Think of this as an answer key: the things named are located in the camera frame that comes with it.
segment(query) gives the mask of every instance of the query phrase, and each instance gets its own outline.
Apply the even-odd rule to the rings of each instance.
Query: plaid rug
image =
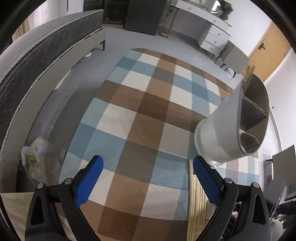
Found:
[[[60,182],[94,155],[104,170],[81,206],[102,240],[186,240],[188,160],[198,155],[196,125],[232,92],[212,75],[176,58],[132,49],[86,110]],[[222,177],[258,181],[258,155],[218,168]]]

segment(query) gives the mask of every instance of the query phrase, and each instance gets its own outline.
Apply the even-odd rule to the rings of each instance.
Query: blue gripper pad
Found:
[[[215,180],[212,178],[209,170],[205,168],[205,166],[203,165],[203,163],[201,162],[198,156],[193,160],[193,170],[200,184],[202,185],[202,188],[204,189],[205,194],[207,195],[210,203],[213,203],[216,206],[219,206],[221,203],[219,186],[215,182]]]
[[[81,204],[86,203],[94,185],[103,171],[103,167],[104,162],[101,156],[94,156],[85,167],[84,170],[86,173],[84,173],[82,180],[76,187],[75,203],[78,207],[80,207]]]

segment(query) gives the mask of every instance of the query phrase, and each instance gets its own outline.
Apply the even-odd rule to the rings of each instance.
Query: plastic bag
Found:
[[[31,146],[22,148],[21,159],[28,178],[34,185],[40,182],[47,186],[58,184],[66,150],[55,148],[42,137]]]

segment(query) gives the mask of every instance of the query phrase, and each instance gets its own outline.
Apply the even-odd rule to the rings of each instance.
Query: desk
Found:
[[[161,31],[159,33],[160,36],[165,38],[169,36],[173,23],[177,16],[177,13],[179,9],[182,9],[208,21],[209,26],[205,28],[204,32],[197,39],[197,42],[200,46],[200,50],[203,48],[214,55],[219,55],[219,53],[221,52],[221,50],[223,50],[227,41],[230,38],[230,35],[226,31],[229,27],[231,27],[231,25],[229,25],[224,20],[218,18],[209,10],[206,10],[202,6],[195,4],[194,2],[183,1],[183,0],[172,0],[170,1],[169,4],[170,4],[170,7],[168,9],[168,13],[172,8],[176,10],[174,12],[174,16],[170,23],[169,30],[167,32]]]

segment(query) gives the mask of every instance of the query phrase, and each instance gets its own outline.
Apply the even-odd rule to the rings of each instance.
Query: dresser drawer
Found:
[[[226,43],[223,42],[221,39],[219,39],[218,37],[212,35],[211,33],[208,33],[207,36],[205,37],[205,40],[209,43],[211,43],[212,45],[215,45],[216,47],[218,47],[219,49],[223,50]]]
[[[200,46],[201,48],[209,51],[210,53],[214,54],[214,55],[219,55],[221,52],[221,49],[219,49],[218,47],[210,44],[207,41],[203,41],[202,45]]]
[[[217,28],[215,25],[212,25],[209,33],[211,33],[212,35],[215,35],[216,37],[218,37],[219,39],[221,39],[223,42],[227,43],[227,41],[230,38],[230,35],[226,32],[224,32],[223,30]]]

